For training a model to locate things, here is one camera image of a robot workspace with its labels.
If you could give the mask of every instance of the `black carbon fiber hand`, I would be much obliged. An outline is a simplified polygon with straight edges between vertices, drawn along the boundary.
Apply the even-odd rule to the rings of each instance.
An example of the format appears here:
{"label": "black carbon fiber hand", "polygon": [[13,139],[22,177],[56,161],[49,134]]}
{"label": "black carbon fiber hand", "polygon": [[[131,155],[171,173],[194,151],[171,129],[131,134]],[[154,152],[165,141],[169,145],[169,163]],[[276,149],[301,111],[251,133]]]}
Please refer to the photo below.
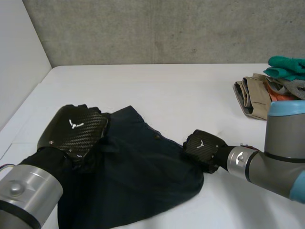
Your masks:
{"label": "black carbon fiber hand", "polygon": [[74,169],[91,172],[96,162],[89,159],[90,150],[105,135],[108,122],[109,115],[101,114],[98,108],[63,106],[41,135],[37,148],[57,148],[69,156]]}
{"label": "black carbon fiber hand", "polygon": [[218,169],[214,156],[224,146],[224,140],[202,130],[195,130],[183,144],[187,157],[198,163],[207,173],[214,173]]}

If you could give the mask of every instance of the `metal bolt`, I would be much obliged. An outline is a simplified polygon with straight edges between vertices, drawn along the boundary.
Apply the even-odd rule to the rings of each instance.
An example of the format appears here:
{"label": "metal bolt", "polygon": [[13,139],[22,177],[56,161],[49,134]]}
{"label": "metal bolt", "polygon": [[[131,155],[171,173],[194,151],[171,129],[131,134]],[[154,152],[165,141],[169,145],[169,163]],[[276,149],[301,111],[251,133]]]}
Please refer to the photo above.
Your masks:
{"label": "metal bolt", "polygon": [[239,161],[244,161],[244,157],[243,156],[239,156],[238,158],[237,158]]}
{"label": "metal bolt", "polygon": [[19,196],[24,191],[24,186],[21,184],[14,183],[10,187],[10,193],[12,196]]}

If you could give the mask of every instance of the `gray concrete wall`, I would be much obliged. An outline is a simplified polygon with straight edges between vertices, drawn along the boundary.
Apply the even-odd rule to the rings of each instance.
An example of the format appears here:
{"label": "gray concrete wall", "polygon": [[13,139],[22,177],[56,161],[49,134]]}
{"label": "gray concrete wall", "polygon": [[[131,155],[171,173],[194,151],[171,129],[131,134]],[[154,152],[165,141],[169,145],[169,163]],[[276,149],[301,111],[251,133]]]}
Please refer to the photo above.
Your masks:
{"label": "gray concrete wall", "polygon": [[305,57],[305,0],[23,0],[53,67]]}

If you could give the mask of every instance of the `white wall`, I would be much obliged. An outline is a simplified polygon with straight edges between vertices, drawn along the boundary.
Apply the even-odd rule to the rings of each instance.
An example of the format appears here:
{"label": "white wall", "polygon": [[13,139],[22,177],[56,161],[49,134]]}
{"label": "white wall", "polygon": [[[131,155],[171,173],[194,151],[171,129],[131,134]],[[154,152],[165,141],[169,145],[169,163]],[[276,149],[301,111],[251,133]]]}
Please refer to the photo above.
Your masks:
{"label": "white wall", "polygon": [[22,0],[0,0],[0,130],[50,70]]}

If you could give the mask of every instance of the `beige pants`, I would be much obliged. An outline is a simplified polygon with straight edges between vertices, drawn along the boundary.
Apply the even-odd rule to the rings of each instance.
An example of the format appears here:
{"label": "beige pants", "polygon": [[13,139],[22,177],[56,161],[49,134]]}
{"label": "beige pants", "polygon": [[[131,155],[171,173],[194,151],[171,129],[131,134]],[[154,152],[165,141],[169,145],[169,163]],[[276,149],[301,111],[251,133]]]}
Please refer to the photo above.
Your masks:
{"label": "beige pants", "polygon": [[264,86],[265,77],[254,73],[252,77],[245,77],[233,86],[238,103],[246,116],[267,120],[271,99]]}

